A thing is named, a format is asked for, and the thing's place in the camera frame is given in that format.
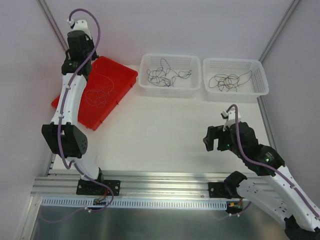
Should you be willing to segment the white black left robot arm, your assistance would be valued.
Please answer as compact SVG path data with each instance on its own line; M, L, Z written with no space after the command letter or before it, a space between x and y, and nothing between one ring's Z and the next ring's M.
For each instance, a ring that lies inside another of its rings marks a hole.
M99 179L100 169L88 159L88 138L78 128L81 99L91 72L91 61L96 59L95 46L83 30L67 34L68 50L61 66L62 89L58 105L49 124L42 125L41 133L51 152L58 155L66 169L74 166L81 179L89 181L87 188L95 195L105 189Z

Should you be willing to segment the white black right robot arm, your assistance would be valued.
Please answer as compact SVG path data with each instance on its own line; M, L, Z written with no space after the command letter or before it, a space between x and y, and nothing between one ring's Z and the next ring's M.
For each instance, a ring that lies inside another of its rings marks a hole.
M208 183L209 195L214 198L245 198L284 227L290 240L320 238L320 209L307 198L284 160L275 149L260 144L254 130L246 122L239 123L239 132L231 126L209 126L203 138L206 150L230 151L246 167L261 177L277 193L274 198L239 171L232 172L223 182Z

